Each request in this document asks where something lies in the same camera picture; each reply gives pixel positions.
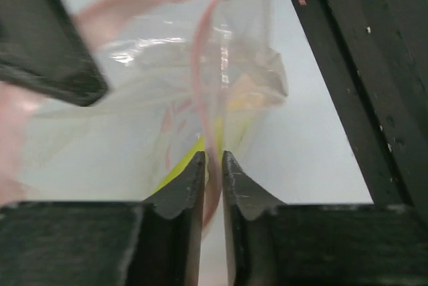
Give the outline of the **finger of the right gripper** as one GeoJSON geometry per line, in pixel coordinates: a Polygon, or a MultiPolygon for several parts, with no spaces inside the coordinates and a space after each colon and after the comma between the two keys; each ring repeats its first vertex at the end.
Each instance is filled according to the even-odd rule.
{"type": "Polygon", "coordinates": [[[1,0],[1,81],[76,106],[108,92],[61,0],[1,0]]]}

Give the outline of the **clear zip top bag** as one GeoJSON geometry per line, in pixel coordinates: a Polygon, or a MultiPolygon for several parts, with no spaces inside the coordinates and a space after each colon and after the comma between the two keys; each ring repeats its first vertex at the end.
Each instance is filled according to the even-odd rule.
{"type": "Polygon", "coordinates": [[[198,116],[208,227],[223,151],[244,149],[288,96],[270,0],[95,0],[75,13],[61,1],[108,92],[76,106],[1,81],[1,203],[144,199],[165,121],[198,116]]]}

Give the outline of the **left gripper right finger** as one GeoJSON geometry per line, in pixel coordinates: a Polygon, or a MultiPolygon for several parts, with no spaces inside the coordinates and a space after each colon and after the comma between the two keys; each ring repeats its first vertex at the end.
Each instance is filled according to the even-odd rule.
{"type": "Polygon", "coordinates": [[[222,157],[230,285],[426,285],[427,225],[409,206],[286,204],[222,157]]]}

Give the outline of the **green celery stalk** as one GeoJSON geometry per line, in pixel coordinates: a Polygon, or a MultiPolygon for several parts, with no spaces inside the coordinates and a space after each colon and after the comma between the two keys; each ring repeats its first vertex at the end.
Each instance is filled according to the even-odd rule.
{"type": "Polygon", "coordinates": [[[153,177],[158,180],[154,192],[182,173],[197,152],[204,151],[203,130],[193,121],[198,122],[199,117],[177,117],[174,122],[165,121],[167,129],[159,134],[153,150],[158,154],[153,161],[153,177]]]}

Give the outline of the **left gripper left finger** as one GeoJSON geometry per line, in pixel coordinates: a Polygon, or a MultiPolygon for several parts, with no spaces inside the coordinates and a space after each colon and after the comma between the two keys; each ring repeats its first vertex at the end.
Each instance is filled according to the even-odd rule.
{"type": "Polygon", "coordinates": [[[196,285],[205,154],[141,202],[1,207],[2,285],[196,285]]]}

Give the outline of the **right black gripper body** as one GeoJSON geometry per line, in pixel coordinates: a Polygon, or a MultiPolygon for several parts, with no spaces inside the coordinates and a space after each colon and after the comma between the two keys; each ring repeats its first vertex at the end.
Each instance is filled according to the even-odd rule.
{"type": "Polygon", "coordinates": [[[372,199],[427,204],[427,0],[292,0],[372,199]]]}

